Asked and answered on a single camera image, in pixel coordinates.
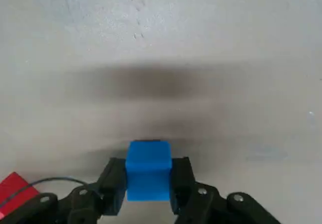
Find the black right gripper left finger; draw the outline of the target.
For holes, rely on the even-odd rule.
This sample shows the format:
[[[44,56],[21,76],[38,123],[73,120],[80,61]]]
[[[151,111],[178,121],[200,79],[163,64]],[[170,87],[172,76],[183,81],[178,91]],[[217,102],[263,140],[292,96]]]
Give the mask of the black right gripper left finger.
[[[40,193],[7,215],[5,223],[97,223],[119,213],[126,192],[124,159],[111,158],[94,183],[66,180],[79,186],[63,199]]]

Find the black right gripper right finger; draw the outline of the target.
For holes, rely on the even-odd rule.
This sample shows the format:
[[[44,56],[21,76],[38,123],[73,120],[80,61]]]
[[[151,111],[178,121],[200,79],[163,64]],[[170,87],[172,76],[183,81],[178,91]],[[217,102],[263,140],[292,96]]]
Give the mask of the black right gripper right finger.
[[[188,157],[172,159],[171,207],[176,224],[274,224],[279,221],[253,197],[197,182]]]

